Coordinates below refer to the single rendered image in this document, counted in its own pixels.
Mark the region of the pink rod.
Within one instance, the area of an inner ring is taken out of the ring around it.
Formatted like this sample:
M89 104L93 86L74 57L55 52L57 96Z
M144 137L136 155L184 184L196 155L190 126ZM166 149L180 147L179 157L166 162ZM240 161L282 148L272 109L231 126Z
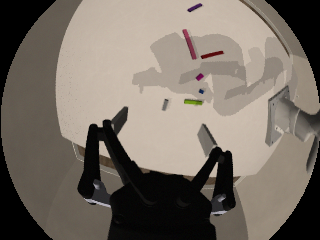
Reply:
M187 45L188 45L188 48L189 48L189 51L190 51L192 60L197 59L197 58L196 58L195 51L194 51L194 48L193 48L193 45L192 45L192 42L191 42L190 37L189 37L189 34L188 34L188 32L187 32L187 29L183 29L182 32L183 32L184 37L185 37L185 39L186 39L186 42L187 42Z

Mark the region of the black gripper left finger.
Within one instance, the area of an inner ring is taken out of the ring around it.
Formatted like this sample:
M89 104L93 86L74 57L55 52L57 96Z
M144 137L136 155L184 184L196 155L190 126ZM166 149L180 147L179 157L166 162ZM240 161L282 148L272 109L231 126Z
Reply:
M109 202L111 195L107 193L104 183L101 182L99 141L104 141L123 185L130 182L141 199L149 205L156 204L161 197L160 191L146 178L135 161L129 158L117 138L127 121L127 115L128 107L124 106L112 120L103 120L103 127L98 127L97 124L89 126L85 147L84 171L77 190L91 205L100 204L111 208Z

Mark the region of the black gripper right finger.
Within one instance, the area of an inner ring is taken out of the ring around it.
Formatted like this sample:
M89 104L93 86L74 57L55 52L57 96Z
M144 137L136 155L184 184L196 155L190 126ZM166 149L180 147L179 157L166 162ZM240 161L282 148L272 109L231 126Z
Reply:
M176 202L182 207L191 204L207 182L216 162L218 162L216 182L213 197L210 202L212 204L211 214L220 216L236 205L233 192L232 153L229 150L223 152L222 149L218 147L206 124L201 125L197 136L205 157L208 159L193 180L178 195Z

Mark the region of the lime green rod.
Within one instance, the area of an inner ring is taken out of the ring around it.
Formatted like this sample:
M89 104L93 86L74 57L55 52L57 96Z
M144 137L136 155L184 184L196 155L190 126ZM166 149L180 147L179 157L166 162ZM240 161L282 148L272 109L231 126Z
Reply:
M202 105L202 101L184 99L184 104Z

